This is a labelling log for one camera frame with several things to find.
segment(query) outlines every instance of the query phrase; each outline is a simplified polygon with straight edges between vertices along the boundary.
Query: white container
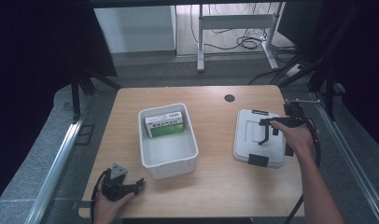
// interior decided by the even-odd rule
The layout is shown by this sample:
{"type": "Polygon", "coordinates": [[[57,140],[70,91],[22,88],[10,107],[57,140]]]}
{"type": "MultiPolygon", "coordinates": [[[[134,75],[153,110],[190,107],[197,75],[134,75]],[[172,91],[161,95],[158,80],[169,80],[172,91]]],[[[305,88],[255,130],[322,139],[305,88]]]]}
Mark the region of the white container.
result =
{"type": "Polygon", "coordinates": [[[142,110],[138,114],[138,123],[141,161],[153,178],[161,179],[195,170],[199,150],[190,123],[190,115],[184,104],[142,110]],[[183,115],[184,131],[150,138],[145,118],[175,111],[181,111],[183,115]]]}

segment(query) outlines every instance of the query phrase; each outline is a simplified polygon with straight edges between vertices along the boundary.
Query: container lid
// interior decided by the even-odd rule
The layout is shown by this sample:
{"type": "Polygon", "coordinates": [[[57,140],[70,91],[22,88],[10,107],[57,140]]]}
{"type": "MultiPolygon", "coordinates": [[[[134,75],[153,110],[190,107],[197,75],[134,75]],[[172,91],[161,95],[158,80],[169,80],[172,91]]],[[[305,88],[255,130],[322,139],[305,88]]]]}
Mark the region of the container lid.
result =
{"type": "Polygon", "coordinates": [[[279,168],[283,165],[285,157],[285,144],[283,134],[273,135],[271,126],[260,126],[261,119],[279,117],[276,114],[243,109],[239,111],[233,155],[238,161],[253,165],[279,168]]]}

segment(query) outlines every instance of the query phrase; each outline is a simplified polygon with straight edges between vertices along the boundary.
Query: black curtain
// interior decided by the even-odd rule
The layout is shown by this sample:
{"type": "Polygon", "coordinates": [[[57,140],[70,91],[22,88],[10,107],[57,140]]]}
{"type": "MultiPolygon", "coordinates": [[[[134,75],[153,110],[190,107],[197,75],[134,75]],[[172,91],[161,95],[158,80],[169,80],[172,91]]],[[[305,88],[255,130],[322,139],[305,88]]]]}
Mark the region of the black curtain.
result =
{"type": "Polygon", "coordinates": [[[55,92],[73,74],[116,75],[93,9],[67,3],[0,1],[0,196],[46,122],[55,92]]]}
{"type": "Polygon", "coordinates": [[[307,58],[312,62],[322,55],[337,29],[323,34],[352,2],[361,7],[333,52],[329,66],[335,80],[345,88],[344,104],[379,144],[379,1],[323,1],[314,36],[323,36],[323,41],[313,47],[307,58]]]}

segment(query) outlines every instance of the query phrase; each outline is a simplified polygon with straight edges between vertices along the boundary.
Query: label on box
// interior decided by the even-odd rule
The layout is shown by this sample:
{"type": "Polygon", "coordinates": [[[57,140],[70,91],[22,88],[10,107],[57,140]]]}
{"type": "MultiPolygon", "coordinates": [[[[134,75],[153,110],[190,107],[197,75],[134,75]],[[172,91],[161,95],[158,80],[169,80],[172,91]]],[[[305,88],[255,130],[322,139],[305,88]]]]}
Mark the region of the label on box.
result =
{"type": "Polygon", "coordinates": [[[181,111],[145,118],[145,122],[149,137],[184,131],[181,111]]]}

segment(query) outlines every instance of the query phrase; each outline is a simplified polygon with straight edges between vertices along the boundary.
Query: black clamp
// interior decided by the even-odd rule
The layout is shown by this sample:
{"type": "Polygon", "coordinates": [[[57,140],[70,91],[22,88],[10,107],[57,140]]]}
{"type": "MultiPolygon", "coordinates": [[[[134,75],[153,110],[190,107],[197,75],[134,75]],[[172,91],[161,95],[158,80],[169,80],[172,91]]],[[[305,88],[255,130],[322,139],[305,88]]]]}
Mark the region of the black clamp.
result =
{"type": "MultiPolygon", "coordinates": [[[[305,121],[302,119],[303,109],[300,107],[299,102],[300,101],[298,101],[298,100],[292,101],[292,102],[287,101],[287,103],[284,104],[285,113],[288,117],[261,119],[260,120],[259,125],[265,126],[265,138],[264,138],[264,140],[259,142],[260,146],[262,144],[268,142],[268,140],[269,140],[269,126],[271,125],[271,122],[273,120],[279,121],[280,123],[288,126],[289,128],[296,128],[296,127],[299,127],[305,123],[305,121]]],[[[273,135],[277,136],[278,133],[279,133],[279,130],[274,128],[273,135]]],[[[292,150],[292,148],[288,144],[286,144],[285,155],[291,156],[291,157],[294,155],[294,151],[292,150]]]]}
{"type": "Polygon", "coordinates": [[[105,171],[102,193],[107,199],[116,202],[129,193],[133,192],[134,195],[139,194],[139,190],[144,183],[144,178],[141,178],[133,185],[123,185],[122,182],[125,179],[126,173],[128,173],[128,171],[116,163],[113,164],[112,169],[108,168],[105,171]]]}

